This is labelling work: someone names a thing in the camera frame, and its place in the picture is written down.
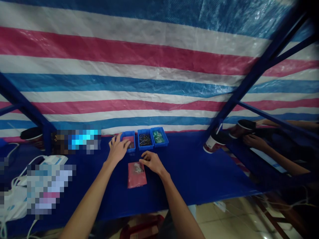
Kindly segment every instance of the blue plastic bin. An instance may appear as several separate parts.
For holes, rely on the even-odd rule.
[[[162,134],[162,137],[164,139],[164,142],[163,143],[155,143],[155,139],[154,139],[154,136],[153,136],[153,131],[158,131]],[[151,132],[152,132],[152,139],[153,139],[153,142],[154,142],[154,147],[157,148],[157,147],[165,147],[168,145],[169,141],[167,139],[167,136],[165,134],[165,131],[163,129],[163,127],[155,127],[155,128],[151,128]]]
[[[134,153],[135,149],[136,149],[136,145],[135,145],[135,131],[125,131],[122,133],[120,140],[122,141],[123,137],[127,137],[127,136],[134,136],[134,148],[132,149],[127,149],[127,153]]]
[[[140,134],[149,134],[152,145],[140,146]],[[137,131],[137,139],[139,141],[138,144],[139,144],[140,151],[152,150],[154,148],[154,139],[153,139],[152,132],[150,129],[139,129]]]

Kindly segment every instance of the blue table cover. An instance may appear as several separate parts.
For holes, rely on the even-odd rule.
[[[168,146],[156,148],[153,152],[159,155],[187,205],[260,193],[222,149],[213,154],[203,150],[199,139],[204,137],[204,132],[168,133],[167,137]],[[110,137],[103,137],[101,150],[93,155],[83,152],[68,155],[66,164],[76,165],[76,176],[68,183],[63,198],[52,215],[45,215],[43,220],[36,222],[32,232],[63,227],[67,223],[107,159],[110,140]],[[18,176],[25,165],[41,153],[31,146],[21,146],[16,163],[9,170],[11,178]],[[142,153],[143,151],[137,149],[135,155],[126,154],[119,162],[111,175],[96,220],[111,220],[168,209],[163,184],[159,176],[147,167],[147,185],[127,189],[128,163],[137,162]],[[8,234],[26,234],[33,220],[33,215],[27,215],[8,222]]]

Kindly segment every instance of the cup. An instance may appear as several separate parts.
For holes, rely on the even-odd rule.
[[[243,135],[252,133],[256,128],[256,122],[241,119],[237,122],[237,124],[229,130],[229,136],[234,139],[237,139]]]
[[[43,143],[42,130],[39,127],[34,127],[21,132],[21,139],[28,140],[33,146],[41,151],[45,151]]]
[[[203,149],[205,150],[205,152],[211,154],[216,152],[230,140],[231,138],[229,137],[229,135],[223,130],[220,130],[218,134],[216,134],[216,132],[212,130],[208,140],[203,146]]]

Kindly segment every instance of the floor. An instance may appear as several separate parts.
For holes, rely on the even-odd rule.
[[[196,206],[196,220],[202,229],[206,239],[282,239],[269,220],[260,211],[250,198],[235,198],[223,201],[227,211],[223,212],[214,203],[207,203]],[[283,217],[281,213],[268,208],[272,216]],[[154,213],[166,216],[167,210]],[[140,224],[141,219],[145,219],[145,215],[134,216],[130,222],[130,226]],[[290,239],[302,239],[296,230],[286,223],[280,223]],[[57,234],[46,239],[58,237]],[[119,239],[121,230],[113,235],[111,239]],[[131,239],[142,239],[145,235],[134,235]]]

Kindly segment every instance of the red white and blue striped tarp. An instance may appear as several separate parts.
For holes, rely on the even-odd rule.
[[[0,71],[57,128],[205,130],[269,45],[286,1],[0,1]],[[304,26],[286,49],[311,34]],[[285,120],[319,116],[318,45],[264,73],[243,101]],[[0,98],[0,108],[8,106]],[[260,117],[237,106],[225,120]],[[0,117],[0,137],[34,124]]]

